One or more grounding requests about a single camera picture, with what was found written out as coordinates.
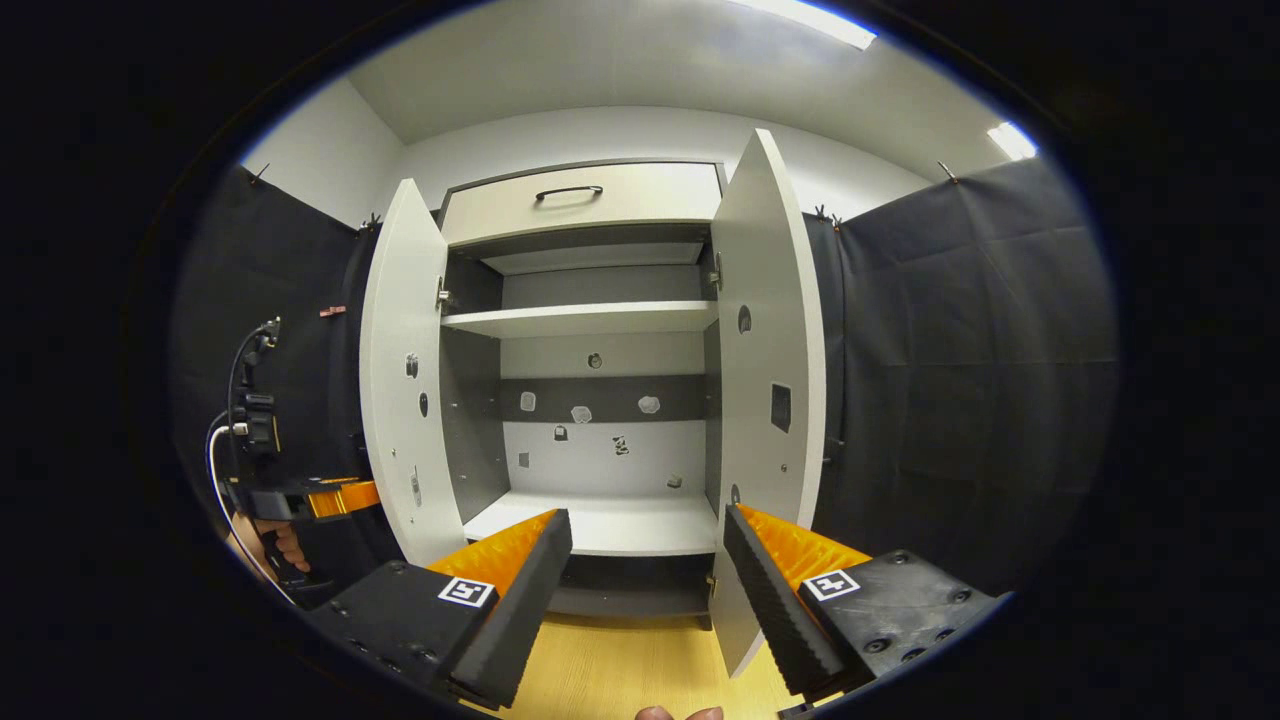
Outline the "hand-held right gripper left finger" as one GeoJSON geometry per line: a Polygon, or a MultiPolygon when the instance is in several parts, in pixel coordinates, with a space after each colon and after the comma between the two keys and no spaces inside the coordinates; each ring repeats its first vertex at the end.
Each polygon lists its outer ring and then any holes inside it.
{"type": "Polygon", "coordinates": [[[508,708],[572,547],[568,509],[552,509],[428,566],[385,562],[307,619],[399,685],[508,708]]]}

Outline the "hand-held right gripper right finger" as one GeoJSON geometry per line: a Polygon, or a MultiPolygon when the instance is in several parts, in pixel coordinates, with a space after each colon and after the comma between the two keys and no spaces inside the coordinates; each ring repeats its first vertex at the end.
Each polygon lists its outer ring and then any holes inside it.
{"type": "Polygon", "coordinates": [[[1010,602],[919,553],[870,556],[744,503],[724,548],[790,693],[808,701],[902,675],[1010,602]]]}

